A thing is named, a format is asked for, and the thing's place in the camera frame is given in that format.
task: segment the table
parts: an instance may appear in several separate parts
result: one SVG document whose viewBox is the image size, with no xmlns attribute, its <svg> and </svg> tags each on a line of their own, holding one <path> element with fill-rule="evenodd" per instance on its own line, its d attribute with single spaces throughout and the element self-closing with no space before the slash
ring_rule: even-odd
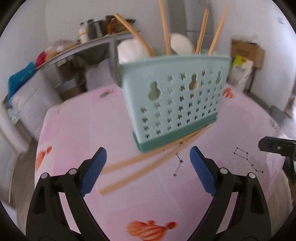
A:
<svg viewBox="0 0 296 241">
<path fill-rule="evenodd" d="M 104 192 L 108 186 L 145 169 L 163 154 L 114 172 L 103 173 L 103 169 L 85 202 L 111 241 L 140 241 L 144 236 L 153 241 L 189 238 L 212 200 L 190 163 L 189 151 L 195 145 L 205 157 L 233 174 L 254 172 L 268 199 L 284 158 L 261 152 L 258 141 L 283 134 L 253 100 L 228 85 L 222 94 L 218 120 L 169 161 L 109 193 Z M 62 175 L 77 168 L 99 147 L 107 150 L 105 167 L 139 155 L 123 93 L 116 85 L 87 92 L 48 110 L 37 148 L 40 166 L 35 171 L 35 184 L 43 172 Z M 233 194 L 219 231 L 226 229 L 235 200 Z M 78 232 L 64 195 L 61 202 L 70 227 Z M 144 231 L 135 237 L 130 235 L 140 222 L 155 228 L 155 236 Z"/>
</svg>

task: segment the fish print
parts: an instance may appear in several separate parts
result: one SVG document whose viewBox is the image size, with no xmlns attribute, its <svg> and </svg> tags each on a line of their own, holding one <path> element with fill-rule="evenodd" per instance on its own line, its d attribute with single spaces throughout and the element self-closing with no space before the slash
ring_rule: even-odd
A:
<svg viewBox="0 0 296 241">
<path fill-rule="evenodd" d="M 234 98 L 234 94 L 231 91 L 231 88 L 226 88 L 223 92 L 223 96 L 225 96 L 225 98 L 229 98 L 229 99 Z"/>
<path fill-rule="evenodd" d="M 40 151 L 36 157 L 35 161 L 35 171 L 37 171 L 45 157 L 45 155 L 48 155 L 52 150 L 52 146 L 49 146 L 45 151 Z"/>
<path fill-rule="evenodd" d="M 151 220 L 147 223 L 133 221 L 127 225 L 126 231 L 134 237 L 138 237 L 143 241 L 160 241 L 168 229 L 176 227 L 175 222 L 167 223 L 166 226 L 155 225 L 155 221 Z"/>
</svg>

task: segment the food package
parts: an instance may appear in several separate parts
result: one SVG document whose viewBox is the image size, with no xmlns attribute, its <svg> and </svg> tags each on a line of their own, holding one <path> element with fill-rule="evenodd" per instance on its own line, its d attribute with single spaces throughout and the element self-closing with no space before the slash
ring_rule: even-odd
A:
<svg viewBox="0 0 296 241">
<path fill-rule="evenodd" d="M 46 53 L 45 61 L 52 59 L 53 57 L 60 54 L 61 52 L 71 49 L 78 44 L 79 42 L 73 42 L 70 40 L 59 40 L 55 42 L 45 50 L 45 53 Z"/>
<path fill-rule="evenodd" d="M 232 63 L 232 70 L 228 82 L 243 92 L 252 73 L 253 66 L 253 61 L 242 56 L 236 56 Z"/>
</svg>

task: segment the wooden chopstick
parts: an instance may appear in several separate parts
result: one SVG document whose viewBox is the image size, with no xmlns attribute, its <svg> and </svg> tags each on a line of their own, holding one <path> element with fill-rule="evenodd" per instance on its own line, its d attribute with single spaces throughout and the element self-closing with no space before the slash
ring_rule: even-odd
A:
<svg viewBox="0 0 296 241">
<path fill-rule="evenodd" d="M 116 13 L 114 17 L 116 17 L 118 21 L 121 22 L 127 28 L 127 30 L 129 30 L 130 33 L 147 49 L 150 56 L 155 56 L 155 52 L 150 47 L 150 45 L 146 43 L 144 39 L 142 39 L 137 31 L 123 17 L 121 17 L 118 13 Z"/>
<path fill-rule="evenodd" d="M 214 50 L 216 48 L 216 45 L 218 43 L 218 40 L 219 40 L 219 37 L 220 37 L 220 34 L 221 34 L 221 31 L 222 31 L 222 28 L 223 28 L 223 24 L 224 24 L 224 21 L 225 21 L 225 18 L 226 18 L 226 14 L 227 14 L 227 9 L 228 9 L 228 5 L 225 6 L 224 8 L 224 11 L 223 11 L 223 14 L 222 14 L 222 17 L 220 19 L 220 23 L 219 23 L 219 26 L 217 28 L 217 31 L 216 31 L 216 34 L 214 36 L 214 39 L 213 39 L 213 42 L 211 44 L 211 47 L 210 47 L 210 50 L 208 52 L 208 55 L 212 55 L 214 53 Z"/>
<path fill-rule="evenodd" d="M 168 25 L 165 18 L 165 9 L 163 6 L 163 0 L 158 0 L 159 3 L 159 9 L 160 9 L 160 16 L 161 16 L 161 22 L 163 24 L 163 34 L 165 38 L 165 51 L 167 55 L 170 55 L 170 37 L 168 34 Z"/>
<path fill-rule="evenodd" d="M 148 165 L 147 167 L 142 168 L 141 170 L 135 172 L 134 174 L 123 178 L 101 190 L 99 190 L 101 195 L 107 195 L 111 192 L 114 192 L 128 184 L 130 184 L 133 181 L 138 180 L 139 178 L 147 175 L 148 173 L 152 172 L 155 168 L 161 166 L 162 164 L 166 163 L 167 161 L 169 161 L 174 155 L 176 155 L 177 153 L 183 151 L 186 147 L 188 147 L 196 138 L 198 138 L 199 136 L 201 136 L 205 131 L 207 131 L 210 128 L 210 125 L 207 125 L 205 128 L 201 129 L 201 131 L 195 135 L 193 135 L 191 138 L 189 138 L 188 140 L 183 142 L 183 145 L 180 145 L 179 147 L 177 147 L 176 149 L 170 151 L 168 154 L 166 154 L 164 157 L 160 157 L 159 159 L 157 159 L 155 162 L 151 163 L 150 165 Z"/>
<path fill-rule="evenodd" d="M 207 26 L 207 18 L 209 16 L 209 10 L 206 8 L 205 9 L 205 13 L 204 13 L 204 17 L 202 20 L 202 27 L 200 30 L 200 36 L 198 38 L 198 42 L 197 42 L 197 46 L 196 46 L 196 50 L 195 50 L 195 54 L 200 54 L 200 50 L 202 48 L 202 42 L 205 36 L 205 28 Z"/>
<path fill-rule="evenodd" d="M 171 142 L 165 146 L 162 146 L 160 148 L 157 148 L 153 151 L 150 151 L 150 152 L 147 152 L 147 153 L 143 153 L 143 154 L 140 154 L 138 156 L 135 156 L 135 157 L 132 157 L 130 159 L 127 159 L 127 160 L 124 160 L 124 161 L 120 161 L 118 163 L 114 163 L 114 164 L 111 164 L 111 165 L 108 165 L 108 166 L 105 166 L 101 172 L 101 175 L 102 174 L 107 174 L 107 173 L 110 173 L 110 172 L 114 172 L 114 171 L 117 171 L 119 169 L 122 169 L 124 167 L 127 167 L 129 165 L 132 165 L 134 163 L 137 163 L 137 162 L 140 162 L 140 161 L 144 161 L 154 155 L 157 155 L 159 153 L 162 153 L 162 152 L 165 152 L 167 151 L 168 149 L 172 148 L 173 146 L 177 145 L 177 144 L 180 144 L 182 142 L 184 142 L 185 140 L 191 138 L 192 136 L 198 134 L 199 132 L 201 132 L 203 129 L 200 129 L 200 130 L 197 130 L 187 136 L 184 136 L 174 142 Z"/>
</svg>

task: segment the plastic basket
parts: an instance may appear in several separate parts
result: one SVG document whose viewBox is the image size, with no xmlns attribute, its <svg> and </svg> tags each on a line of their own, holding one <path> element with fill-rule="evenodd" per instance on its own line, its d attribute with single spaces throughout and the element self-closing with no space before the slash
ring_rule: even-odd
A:
<svg viewBox="0 0 296 241">
<path fill-rule="evenodd" d="M 119 65 L 138 149 L 160 147 L 216 121 L 229 63 L 229 56 L 172 55 Z"/>
</svg>

